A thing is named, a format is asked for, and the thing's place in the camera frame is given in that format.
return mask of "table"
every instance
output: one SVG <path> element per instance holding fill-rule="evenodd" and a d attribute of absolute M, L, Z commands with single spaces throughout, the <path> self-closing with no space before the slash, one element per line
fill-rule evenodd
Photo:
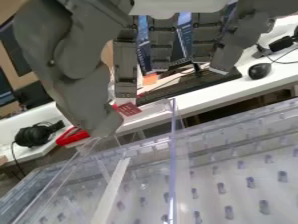
<path fill-rule="evenodd" d="M 292 35 L 297 24 L 298 16 L 290 16 L 280 19 L 277 21 L 273 31 L 269 34 L 264 34 L 258 42 L 262 44 L 262 46 L 266 47 L 268 44 L 276 39 L 281 38 L 288 34 Z M 285 49 L 278 54 L 272 56 L 272 58 L 276 59 L 277 57 L 284 55 L 285 52 L 288 52 L 290 49 L 292 48 Z M 298 82 L 298 63 L 290 65 L 273 64 L 273 71 L 269 76 L 261 80 L 252 80 L 248 76 L 249 67 L 262 62 L 270 62 L 268 58 L 256 60 L 252 57 L 254 52 L 256 47 L 246 49 L 236 65 L 244 75 L 241 79 L 225 82 L 220 85 L 212 86 L 209 88 L 189 92 L 175 97 L 180 109 L 180 114 L 183 117 L 192 116 L 193 114 L 207 112 L 245 99 L 257 97 L 268 92 L 277 90 L 278 88 L 284 88 L 285 86 L 293 85 L 296 82 Z M 282 59 L 282 61 L 297 60 L 298 50 Z M 181 74 L 176 74 L 160 80 L 156 85 L 147 87 L 141 91 L 148 91 L 152 88 L 156 88 L 157 85 L 161 85 L 171 79 L 176 79 L 177 76 L 181 76 Z M 167 119 L 169 119 L 169 117 L 157 114 L 155 116 L 151 116 L 148 119 L 143 119 L 140 122 L 127 122 L 119 128 L 117 133 L 132 132 L 132 130 L 137 130 L 140 128 L 144 129 L 145 127 L 155 126 L 156 124 L 164 122 Z M 78 142 L 76 144 L 71 144 L 68 147 L 78 146 L 84 142 L 85 141 Z M 54 148 L 54 144 L 55 143 L 48 143 L 43 147 L 40 147 L 39 150 L 24 152 L 23 155 L 20 155 L 20 161 L 28 161 L 28 159 L 46 155 Z"/>
<path fill-rule="evenodd" d="M 67 131 L 67 129 L 68 128 L 63 128 L 62 130 L 59 130 L 51 141 L 39 147 L 28 148 L 22 147 L 18 144 L 14 144 L 14 152 L 18 162 L 24 163 L 40 157 L 44 157 L 50 153 L 50 151 L 56 147 L 56 137 L 60 136 Z M 3 168 L 16 164 L 15 159 L 12 157 L 11 144 L 4 145 L 0 148 L 0 155 L 6 155 L 8 160 L 6 164 L 2 166 Z"/>

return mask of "white surface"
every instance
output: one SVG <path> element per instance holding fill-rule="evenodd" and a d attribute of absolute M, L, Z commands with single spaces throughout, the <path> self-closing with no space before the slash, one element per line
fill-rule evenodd
<path fill-rule="evenodd" d="M 262 44 L 262 46 L 266 46 L 268 43 L 274 41 L 281 36 L 293 34 L 297 23 L 298 23 L 298 16 L 292 16 L 280 19 L 277 21 L 276 28 L 273 29 L 272 33 L 264 34 L 260 39 L 260 43 Z M 282 52 L 272 56 L 272 58 L 276 59 L 289 50 L 290 49 L 284 50 Z M 187 93 L 176 97 L 181 115 L 191 114 L 221 103 L 232 102 L 233 100 L 237 100 L 241 97 L 248 97 L 256 93 L 264 92 L 276 87 L 280 87 L 282 85 L 298 81 L 298 63 L 290 65 L 273 64 L 273 71 L 270 75 L 261 80 L 252 80 L 248 76 L 249 67 L 262 62 L 270 62 L 269 59 L 266 58 L 258 60 L 253 59 L 252 54 L 254 52 L 256 47 L 246 49 L 237 63 L 237 68 L 244 75 L 241 79 L 233 80 L 231 82 L 223 83 L 220 85 L 212 86 L 209 88 L 197 90 L 195 92 Z M 298 50 L 281 59 L 281 61 L 297 61 L 297 60 L 298 60 Z M 163 82 L 168 82 L 171 79 L 175 79 L 176 76 L 171 76 L 168 79 L 163 79 L 159 85 Z M 59 112 L 55 103 L 51 103 L 14 118 L 2 120 L 0 144 L 10 144 L 14 141 L 15 134 L 18 133 L 22 127 L 27 127 L 46 120 L 50 121 L 51 119 L 58 119 L 59 116 L 62 116 L 62 113 Z M 165 120 L 167 118 L 169 118 L 169 114 L 160 113 L 151 117 L 140 119 L 139 121 L 127 122 L 117 130 L 117 133 L 147 126 L 152 123 Z M 55 147 L 55 145 L 48 144 L 44 145 L 40 148 L 40 150 L 31 151 L 27 149 L 22 155 L 23 160 L 28 161 L 32 158 L 44 156 L 50 152 L 50 150 L 52 150 L 52 148 Z"/>
<path fill-rule="evenodd" d="M 15 136 L 20 128 L 30 127 L 40 122 L 55 123 L 59 120 L 64 121 L 66 127 L 70 127 L 71 123 L 63 116 L 56 108 L 56 103 L 48 103 L 23 114 L 16 115 L 12 118 L 0 120 L 0 155 L 6 155 L 8 162 L 4 166 L 15 164 L 12 153 L 11 153 L 11 143 L 15 141 Z M 15 146 L 15 155 L 19 162 L 27 162 L 36 158 L 40 158 L 48 154 L 48 152 L 56 147 L 56 137 L 59 137 L 67 128 L 58 131 L 55 138 L 43 146 L 35 148 Z"/>
<path fill-rule="evenodd" d="M 262 35 L 260 43 L 269 43 L 281 36 L 288 35 L 288 33 L 293 34 L 297 23 L 298 16 L 280 19 L 272 33 Z M 293 48 L 285 49 L 278 54 L 272 56 L 272 58 L 277 59 L 281 55 L 285 54 L 285 52 L 290 51 Z M 264 92 L 298 81 L 298 63 L 289 65 L 273 64 L 273 70 L 269 76 L 261 80 L 252 80 L 248 75 L 250 66 L 264 62 L 270 63 L 270 60 L 268 58 L 256 60 L 252 57 L 252 54 L 254 52 L 256 47 L 246 49 L 237 63 L 237 68 L 244 75 L 241 79 L 225 82 L 220 85 L 175 97 L 177 100 L 181 115 L 191 114 L 205 108 L 209 108 L 225 102 L 231 102 L 233 100 L 237 100 L 238 98 L 248 97 L 258 92 Z M 280 61 L 298 61 L 298 50 L 286 55 Z M 143 126 L 152 124 L 156 121 L 160 121 L 159 116 L 151 119 L 144 119 Z M 139 127 L 137 123 L 131 123 L 129 125 L 124 124 L 119 132 L 121 132 L 123 130 L 132 130 L 136 127 Z"/>
<path fill-rule="evenodd" d="M 63 128 L 58 131 L 55 138 L 40 147 L 22 147 L 18 144 L 14 144 L 14 152 L 19 163 L 31 161 L 46 156 L 50 151 L 56 147 L 56 137 L 59 137 L 68 128 Z M 0 155 L 6 155 L 8 158 L 8 162 L 3 165 L 3 167 L 15 165 L 15 160 L 12 157 L 11 144 L 0 147 Z"/>

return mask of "transparent plastic divider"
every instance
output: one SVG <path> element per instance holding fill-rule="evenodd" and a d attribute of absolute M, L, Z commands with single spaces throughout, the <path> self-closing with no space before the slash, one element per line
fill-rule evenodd
<path fill-rule="evenodd" d="M 167 102 L 168 109 L 163 112 L 173 118 L 176 113 L 172 104 L 173 100 Z M 168 128 L 175 135 L 173 121 Z M 113 173 L 115 181 L 107 187 L 92 224 L 169 223 L 171 207 L 175 205 L 171 192 L 171 188 L 175 190 L 171 179 L 171 144 L 172 139 L 165 137 L 159 141 L 144 141 L 144 144 L 137 145 L 132 143 L 125 148 L 112 150 L 109 159 L 119 152 L 125 152 L 124 159 Z"/>
<path fill-rule="evenodd" d="M 193 223 L 192 185 L 189 173 L 189 138 L 173 101 L 172 136 L 171 136 L 171 194 L 169 224 Z"/>

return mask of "black monitor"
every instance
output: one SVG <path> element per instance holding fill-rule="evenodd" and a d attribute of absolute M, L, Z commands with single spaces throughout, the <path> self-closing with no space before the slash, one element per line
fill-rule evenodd
<path fill-rule="evenodd" d="M 15 91 L 15 96 L 20 104 L 24 105 L 27 109 L 32 109 L 54 101 L 46 92 L 40 81 L 36 81 L 18 89 Z"/>
<path fill-rule="evenodd" d="M 152 72 L 151 40 L 147 16 L 139 16 L 139 64 L 143 74 Z M 192 64 L 192 13 L 180 13 L 169 70 Z"/>
<path fill-rule="evenodd" d="M 11 84 L 0 68 L 0 107 L 16 101 Z"/>

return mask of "black cable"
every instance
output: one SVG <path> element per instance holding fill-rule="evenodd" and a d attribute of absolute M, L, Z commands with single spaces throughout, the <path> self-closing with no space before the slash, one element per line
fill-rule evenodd
<path fill-rule="evenodd" d="M 14 157 L 14 159 L 15 159 L 16 166 L 18 166 L 18 168 L 19 168 L 19 170 L 20 170 L 23 176 L 26 177 L 26 172 L 24 172 L 24 170 L 22 169 L 22 166 L 20 166 L 20 164 L 19 164 L 19 162 L 18 162 L 16 155 L 15 155 L 15 152 L 14 152 L 14 144 L 15 144 L 15 142 L 12 142 L 12 144 L 11 144 L 12 157 Z"/>
<path fill-rule="evenodd" d="M 14 171 L 12 171 L 12 175 L 14 175 L 14 177 L 16 177 L 18 180 L 22 180 L 22 178 L 15 174 Z"/>
<path fill-rule="evenodd" d="M 181 77 L 183 77 L 183 76 L 176 77 L 175 79 L 172 79 L 172 80 L 168 81 L 167 83 L 164 83 L 164 84 L 161 84 L 160 86 L 157 86 L 156 88 L 151 89 L 148 92 L 145 92 L 145 94 L 149 93 L 149 92 L 152 92 L 152 91 L 155 91 L 156 89 L 160 89 L 163 86 L 165 86 L 167 84 L 169 84 L 171 82 L 173 82 L 176 79 L 180 79 Z"/>
<path fill-rule="evenodd" d="M 292 49 L 286 54 L 284 54 L 280 58 L 277 58 L 276 60 L 273 60 L 268 55 L 266 55 L 266 57 L 268 57 L 268 59 L 272 61 L 272 64 L 274 64 L 274 63 L 277 63 L 277 64 L 284 64 L 284 65 L 288 65 L 288 64 L 296 64 L 296 63 L 298 63 L 298 61 L 290 61 L 290 62 L 278 62 L 278 60 L 281 59 L 281 58 L 284 58 L 288 54 L 290 54 L 293 51 L 296 51 L 298 49 L 298 47 L 297 48 L 294 48 L 294 49 Z"/>

